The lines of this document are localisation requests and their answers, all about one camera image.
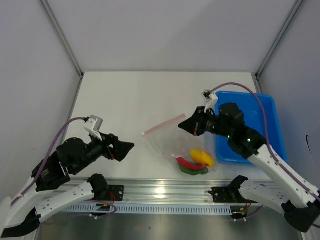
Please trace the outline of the red chili pepper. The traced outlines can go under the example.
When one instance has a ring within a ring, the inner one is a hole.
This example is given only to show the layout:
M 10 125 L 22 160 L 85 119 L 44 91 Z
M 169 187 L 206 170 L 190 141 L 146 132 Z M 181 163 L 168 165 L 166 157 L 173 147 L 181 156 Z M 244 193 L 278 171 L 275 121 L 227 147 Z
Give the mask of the red chili pepper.
M 199 163 L 189 162 L 186 159 L 184 159 L 183 157 L 177 157 L 176 161 L 180 166 L 183 166 L 183 167 L 185 167 L 189 170 L 193 170 L 193 171 L 200 171 L 200 170 L 209 166 L 208 164 L 199 164 Z

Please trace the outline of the clear zip top bag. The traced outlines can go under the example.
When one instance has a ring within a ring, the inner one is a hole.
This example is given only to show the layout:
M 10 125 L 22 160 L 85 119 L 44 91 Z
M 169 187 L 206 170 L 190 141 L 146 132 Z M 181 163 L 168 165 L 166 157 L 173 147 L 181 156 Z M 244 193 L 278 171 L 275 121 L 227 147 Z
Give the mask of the clear zip top bag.
M 205 145 L 200 141 L 198 137 L 190 135 L 189 133 L 178 127 L 178 124 L 185 121 L 186 119 L 186 115 L 181 114 L 141 133 L 141 136 L 148 142 L 152 150 L 160 155 L 164 160 L 168 161 L 180 173 L 182 172 L 179 168 L 179 164 L 177 163 L 176 158 L 182 157 L 188 162 L 196 163 L 190 156 L 191 150 L 200 149 L 201 151 L 207 152 L 212 156 L 212 154 L 207 150 Z M 208 174 L 217 170 L 218 163 L 215 159 L 214 161 L 214 167 L 206 167 L 209 171 Z

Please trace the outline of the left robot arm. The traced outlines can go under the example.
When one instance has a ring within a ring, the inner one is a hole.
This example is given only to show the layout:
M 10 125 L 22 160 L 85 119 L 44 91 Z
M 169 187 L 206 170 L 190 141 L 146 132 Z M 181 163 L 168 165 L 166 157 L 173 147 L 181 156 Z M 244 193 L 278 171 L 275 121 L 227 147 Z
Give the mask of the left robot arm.
M 104 201 L 110 186 L 102 174 L 95 173 L 69 191 L 51 197 L 62 185 L 99 158 L 121 162 L 134 148 L 134 143 L 120 141 L 113 134 L 91 137 L 90 143 L 69 138 L 43 159 L 31 172 L 22 193 L 13 200 L 1 238 L 18 238 L 37 230 L 42 223 L 66 208 L 84 201 Z

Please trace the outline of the green chili pepper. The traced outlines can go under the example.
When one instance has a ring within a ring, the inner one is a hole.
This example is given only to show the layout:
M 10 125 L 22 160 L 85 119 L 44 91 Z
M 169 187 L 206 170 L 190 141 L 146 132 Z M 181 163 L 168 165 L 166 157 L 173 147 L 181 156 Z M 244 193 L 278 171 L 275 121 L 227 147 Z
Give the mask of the green chili pepper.
M 190 176 L 206 175 L 209 173 L 209 170 L 206 167 L 201 170 L 192 170 L 192 169 L 186 168 L 182 165 L 179 165 L 179 168 L 182 173 L 190 175 Z

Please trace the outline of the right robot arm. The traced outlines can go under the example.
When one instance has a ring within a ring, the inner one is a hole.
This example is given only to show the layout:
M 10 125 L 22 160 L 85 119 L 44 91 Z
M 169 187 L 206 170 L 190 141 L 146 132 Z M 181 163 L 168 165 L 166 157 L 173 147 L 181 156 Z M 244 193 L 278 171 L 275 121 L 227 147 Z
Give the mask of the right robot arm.
M 238 155 L 261 169 L 280 192 L 258 186 L 244 176 L 228 189 L 234 202 L 253 200 L 282 214 L 296 230 L 306 233 L 320 216 L 320 190 L 293 170 L 271 147 L 269 140 L 258 131 L 248 127 L 244 113 L 235 103 L 225 103 L 219 114 L 211 114 L 204 106 L 178 127 L 194 136 L 205 132 L 226 137 L 229 147 Z

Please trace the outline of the yellow orange mango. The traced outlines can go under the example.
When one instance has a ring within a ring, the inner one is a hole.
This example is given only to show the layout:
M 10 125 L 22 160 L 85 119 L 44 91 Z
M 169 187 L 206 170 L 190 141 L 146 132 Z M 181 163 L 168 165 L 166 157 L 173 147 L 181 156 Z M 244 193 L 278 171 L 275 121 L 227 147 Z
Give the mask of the yellow orange mango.
M 190 151 L 190 157 L 195 163 L 207 165 L 210 168 L 215 166 L 215 160 L 213 157 L 205 151 L 200 149 L 192 149 Z

